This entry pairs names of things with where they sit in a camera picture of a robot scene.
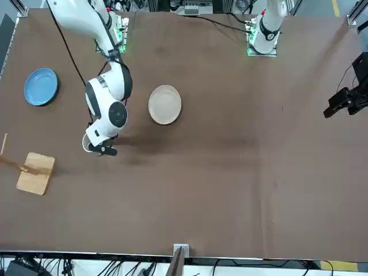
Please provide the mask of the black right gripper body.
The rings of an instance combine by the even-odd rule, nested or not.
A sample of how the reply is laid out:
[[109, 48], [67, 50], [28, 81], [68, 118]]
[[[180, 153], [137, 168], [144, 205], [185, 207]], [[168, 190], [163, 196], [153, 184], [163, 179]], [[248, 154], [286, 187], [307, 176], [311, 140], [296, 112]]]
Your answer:
[[98, 153], [100, 156], [116, 156], [117, 150], [113, 147], [113, 139], [107, 139], [96, 146], [93, 146], [92, 143], [88, 143], [88, 150], [91, 152]]

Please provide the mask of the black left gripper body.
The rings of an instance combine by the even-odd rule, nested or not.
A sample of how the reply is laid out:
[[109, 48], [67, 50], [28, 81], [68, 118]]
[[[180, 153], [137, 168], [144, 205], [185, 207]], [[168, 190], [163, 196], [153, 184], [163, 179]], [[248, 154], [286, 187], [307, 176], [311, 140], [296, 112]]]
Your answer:
[[352, 92], [352, 106], [348, 108], [349, 115], [355, 115], [367, 107], [367, 52], [362, 52], [352, 63], [358, 85]]

